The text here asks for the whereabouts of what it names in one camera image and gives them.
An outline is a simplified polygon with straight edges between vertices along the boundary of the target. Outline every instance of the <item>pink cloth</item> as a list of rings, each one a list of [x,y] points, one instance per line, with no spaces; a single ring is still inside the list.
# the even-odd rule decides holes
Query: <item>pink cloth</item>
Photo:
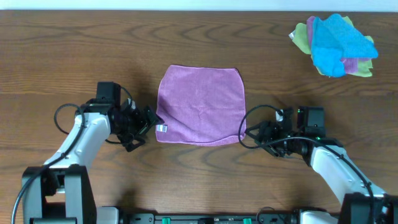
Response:
[[[159,142],[220,146],[238,142],[246,113],[244,87],[235,68],[195,68],[171,65],[157,96],[157,115],[167,132]],[[241,137],[244,138],[244,122]]]
[[[308,35],[308,44],[310,47],[312,46],[312,37],[313,37],[313,21],[315,20],[315,16],[311,16],[307,19],[307,35]],[[358,62],[367,61],[370,58],[342,58],[341,62],[344,64],[344,71],[346,73],[356,73],[358,72]]]

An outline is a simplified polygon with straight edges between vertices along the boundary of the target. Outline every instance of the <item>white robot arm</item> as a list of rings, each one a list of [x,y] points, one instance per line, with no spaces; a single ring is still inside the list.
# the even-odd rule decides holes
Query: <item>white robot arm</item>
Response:
[[[116,134],[127,151],[131,151],[141,145],[133,145],[131,141],[139,139],[140,135],[145,134],[151,126],[161,121],[149,108],[141,113],[132,100],[125,102],[124,106],[118,106],[120,105],[119,99],[120,88],[117,84],[99,83],[96,99],[82,106],[85,117],[84,126],[81,114],[76,114],[72,131],[60,149],[45,161],[45,166],[49,164],[51,166],[38,178],[34,178],[24,195],[25,224],[118,224],[121,222],[174,224],[174,219],[176,219],[175,224],[240,224],[241,222],[244,224],[252,224],[252,222],[266,224],[266,221],[260,221],[257,216],[248,218],[234,215],[225,216],[224,220],[221,220],[220,217],[215,216],[158,217],[153,214],[144,214],[146,218],[149,217],[149,222],[142,222],[140,221],[141,217],[127,220],[122,218],[119,210],[114,207],[96,208],[87,170],[91,167],[101,145],[107,141],[110,134]],[[281,220],[278,220],[281,214],[276,213],[269,214],[269,223],[374,223],[377,217],[381,217],[381,220],[385,221],[384,223],[394,223],[394,220],[397,220],[398,200],[386,200],[389,196],[383,189],[374,184],[369,185],[369,179],[352,163],[343,146],[337,141],[309,137],[314,133],[324,135],[323,123],[315,119],[316,124],[314,125],[311,123],[314,119],[309,116],[311,113],[318,115],[322,113],[319,112],[319,108],[314,111],[311,111],[311,108],[301,108],[301,110],[305,116],[299,118],[304,123],[304,126],[300,125],[304,128],[300,128],[299,135],[291,136],[291,119],[288,111],[284,111],[283,114],[277,113],[278,123],[271,125],[266,123],[267,126],[263,127],[257,125],[256,128],[260,130],[257,136],[249,132],[253,128],[248,128],[246,134],[255,139],[258,147],[262,147],[273,156],[284,157],[291,153],[303,156],[307,165],[319,173],[330,186],[342,204],[341,213],[336,218],[324,211],[301,210],[290,215],[285,214],[285,218]],[[83,131],[80,137],[70,149],[71,143],[81,129]],[[60,156],[65,157],[54,163]],[[22,184],[25,185],[32,177],[35,177],[40,169],[40,167],[28,167],[22,176]],[[65,203],[60,207],[45,201],[45,196],[53,195],[56,192],[65,194]]]

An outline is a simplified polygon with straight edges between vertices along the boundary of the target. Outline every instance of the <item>white wall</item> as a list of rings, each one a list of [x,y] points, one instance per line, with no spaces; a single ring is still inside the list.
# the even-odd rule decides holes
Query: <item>white wall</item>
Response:
[[[0,9],[398,12],[398,0],[0,0]]]

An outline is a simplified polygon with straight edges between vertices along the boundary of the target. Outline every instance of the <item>brown wooden surface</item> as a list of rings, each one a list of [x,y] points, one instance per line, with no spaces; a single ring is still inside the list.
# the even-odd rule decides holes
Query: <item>brown wooden surface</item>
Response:
[[[65,135],[53,124],[64,103],[94,97],[96,82],[125,86],[139,105],[155,106],[171,64],[236,67],[246,108],[324,106],[328,135],[378,186],[398,194],[398,14],[347,13],[379,51],[374,76],[319,75],[288,38],[309,12],[0,12],[0,222],[11,208],[27,166],[43,164]],[[71,128],[73,110],[60,113]],[[248,124],[273,119],[258,111]],[[196,147],[147,144],[127,153],[105,144],[90,170],[97,205],[159,213],[255,213],[340,206],[323,179],[302,161],[274,159],[239,144]]]

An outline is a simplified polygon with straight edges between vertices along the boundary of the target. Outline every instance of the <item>green cloth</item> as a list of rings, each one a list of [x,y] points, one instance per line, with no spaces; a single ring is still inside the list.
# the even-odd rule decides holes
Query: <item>green cloth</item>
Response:
[[[308,44],[307,25],[299,23],[294,31],[293,43],[305,54],[311,54],[311,48]]]
[[[348,16],[343,17],[343,20],[346,21],[349,25],[354,26],[353,22],[351,21],[351,19],[349,19]],[[374,42],[371,36],[365,36],[365,38],[367,38],[368,40],[370,40],[371,42]],[[299,23],[296,25],[296,29],[295,29],[295,33],[294,33],[294,37],[293,37],[293,43],[305,54],[310,55],[311,54],[311,47],[308,44],[308,33],[307,33],[307,25],[306,24],[302,24]],[[373,68],[372,65],[372,60],[368,60],[368,61],[359,61],[358,62],[358,71],[356,73],[352,73],[350,75],[355,75],[355,76],[359,76],[359,77],[371,77],[372,76],[372,72],[369,70],[370,68]]]

